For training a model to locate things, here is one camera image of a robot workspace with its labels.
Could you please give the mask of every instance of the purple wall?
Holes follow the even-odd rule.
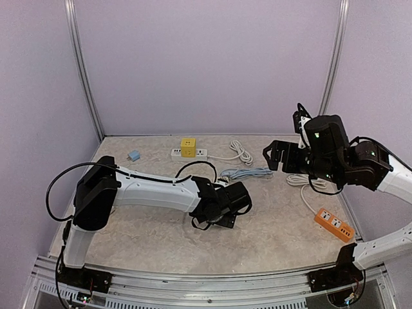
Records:
[[[339,1],[77,1],[109,135],[292,133],[316,113]]]
[[[53,177],[97,148],[63,1],[2,1],[0,10],[0,308],[17,308],[57,224],[44,194]],[[81,171],[52,193],[65,211]]]
[[[352,1],[329,114],[348,136],[370,136],[412,165],[412,2]],[[345,189],[371,240],[412,220],[412,206],[379,192]],[[388,261],[401,308],[410,308],[412,255]]]

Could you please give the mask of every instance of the gray countertop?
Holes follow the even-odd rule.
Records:
[[[195,136],[197,148],[210,155],[234,156],[229,149],[239,140],[254,157],[253,167],[266,167],[262,150],[274,139],[297,141],[296,136]],[[185,162],[172,162],[171,149],[179,148],[182,136],[107,137],[95,160],[103,155],[116,163],[143,173],[174,176]],[[140,151],[141,159],[130,162],[127,154]],[[218,172],[244,168],[239,160],[210,159]],[[195,174],[212,179],[208,166],[194,165],[182,176]],[[300,188],[285,182],[286,174],[275,172],[270,178],[243,180],[252,201],[252,210],[236,220],[233,229],[211,227],[207,231],[191,226],[188,214],[172,209],[125,206],[116,209],[108,225],[98,231],[86,262],[149,272],[181,274],[240,274],[290,270],[336,260],[341,240],[321,228],[300,197]],[[336,196],[325,196],[306,188],[305,197],[318,210],[328,209],[348,222]],[[58,256],[60,228],[50,250]]]

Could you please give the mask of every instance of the yellow cube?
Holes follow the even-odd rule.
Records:
[[[180,151],[182,152],[182,156],[186,158],[194,158],[196,156],[196,139],[183,138],[180,143]]]

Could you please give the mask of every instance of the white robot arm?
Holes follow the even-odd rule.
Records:
[[[397,196],[412,204],[412,172],[393,156],[389,155],[393,170],[382,180],[377,190]],[[353,264],[362,270],[383,261],[407,253],[412,249],[412,222],[391,234],[359,243],[354,251]]]
[[[198,223],[207,222],[207,227],[216,224],[228,228],[234,226],[236,216],[252,207],[241,182],[227,185],[196,176],[179,179],[138,173],[117,167],[110,156],[98,163],[103,166],[93,166],[77,184],[75,214],[66,231],[62,257],[66,268],[83,268],[93,236],[106,226],[112,206],[172,208],[188,212]]]
[[[316,178],[333,182],[337,193],[345,185],[361,185],[412,204],[412,168],[388,148],[366,137],[349,142],[337,115],[312,118],[298,104],[293,118],[295,132],[301,139],[298,144],[274,140],[263,150],[271,170],[276,171],[279,163],[283,163],[284,172],[307,174],[310,183]],[[318,292],[361,281],[361,270],[410,250],[412,223],[373,241],[346,245],[339,252],[335,267],[309,273],[311,289]]]

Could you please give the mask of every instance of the blue block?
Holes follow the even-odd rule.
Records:
[[[128,157],[130,160],[132,160],[133,162],[140,159],[140,153],[137,150],[133,150],[132,152],[130,152],[128,154]]]

